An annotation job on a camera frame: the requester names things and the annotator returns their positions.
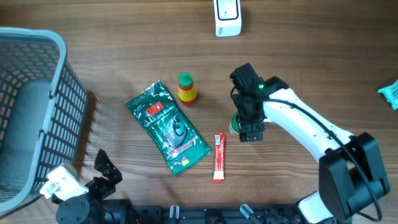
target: cable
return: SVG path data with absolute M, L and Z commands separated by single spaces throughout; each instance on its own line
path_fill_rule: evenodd
M 9 216 L 9 215 L 12 215 L 12 214 L 18 212 L 19 210 L 21 210 L 21 209 L 23 209 L 23 208 L 28 207 L 29 205 L 31 205 L 32 203 L 34 203 L 35 201 L 37 201 L 37 200 L 38 200 L 39 198 L 41 198 L 41 197 L 42 197 L 42 195 L 38 195 L 38 196 L 36 196 L 36 198 L 33 198 L 33 199 L 30 200 L 29 202 L 27 202 L 27 203 L 25 203 L 25 204 L 23 204 L 23 205 L 21 205 L 21 206 L 18 206 L 18 207 L 16 207 L 16 208 L 12 209 L 11 211 L 8 211 L 8 212 L 6 212 L 6 213 L 0 215 L 0 220 L 2 220 L 3 218 L 6 218 L 6 217 Z
M 318 118 L 314 117 L 314 115 L 312 115 L 311 113 L 309 113 L 308 111 L 306 111 L 305 109 L 297 106 L 294 103 L 285 101 L 285 100 L 278 100 L 278 99 L 266 99 L 266 100 L 255 100 L 255 101 L 261 101 L 261 102 L 276 102 L 276 103 L 282 103 L 285 105 L 289 105 L 291 108 L 295 108 L 299 111 L 301 111 L 303 114 L 307 115 L 309 118 L 311 118 L 312 120 L 314 120 L 314 122 L 316 122 L 324 131 L 326 131 L 327 134 L 329 134 L 330 137 L 332 137 L 337 144 L 339 144 L 339 146 L 342 148 L 342 150 L 347 154 L 347 156 L 349 157 L 350 161 L 357 167 L 359 174 L 361 175 L 362 180 L 364 181 L 366 188 L 369 191 L 369 194 L 372 198 L 374 207 L 376 209 L 377 212 L 377 218 L 371 217 L 368 214 L 362 213 L 362 212 L 358 212 L 358 215 L 361 215 L 364 218 L 367 218 L 368 220 L 371 220 L 373 222 L 379 222 L 382 219 L 382 213 L 381 213 L 381 208 L 379 205 L 379 202 L 377 201 L 376 195 L 368 181 L 368 178 L 366 178 L 365 173 L 363 172 L 362 168 L 359 166 L 357 160 L 353 157 L 353 155 L 349 152 L 349 150 L 345 147 L 345 145 L 340 141 L 340 139 L 337 138 L 337 136 L 330 131 L 321 121 L 318 120 Z

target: basket rim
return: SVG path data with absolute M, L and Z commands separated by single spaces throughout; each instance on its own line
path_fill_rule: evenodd
M 0 35 L 49 39 L 58 45 L 60 52 L 58 64 L 51 82 L 51 91 L 49 92 L 49 103 L 43 123 L 43 131 L 39 131 L 39 139 L 35 145 L 28 179 L 25 183 L 25 186 L 15 197 L 6 202 L 0 202 L 0 212 L 3 212 L 21 204 L 32 191 L 34 182 L 36 180 L 37 169 L 39 168 L 40 155 L 42 153 L 42 146 L 44 145 L 44 137 L 47 134 L 52 110 L 55 106 L 55 97 L 53 96 L 56 96 L 57 94 L 58 85 L 61 78 L 60 76 L 67 59 L 67 44 L 59 34 L 51 30 L 31 30 L 15 27 L 0 27 Z

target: red and yellow spice bottle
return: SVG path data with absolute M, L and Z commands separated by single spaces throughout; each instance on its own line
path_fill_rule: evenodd
M 197 100 L 197 90 L 193 85 L 193 78 L 187 72 L 181 73 L 178 78 L 178 98 L 187 106 L 194 104 Z

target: plastic basket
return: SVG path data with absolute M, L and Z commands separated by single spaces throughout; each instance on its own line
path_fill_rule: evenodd
M 66 58 L 52 31 L 0 27 L 0 211 L 75 161 L 87 96 Z

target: red logo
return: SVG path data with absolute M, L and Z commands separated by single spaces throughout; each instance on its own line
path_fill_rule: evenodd
M 153 116 L 162 109 L 164 109 L 162 103 L 157 102 L 155 105 L 152 105 L 150 108 L 146 109 L 145 112 L 148 114 L 148 116 Z

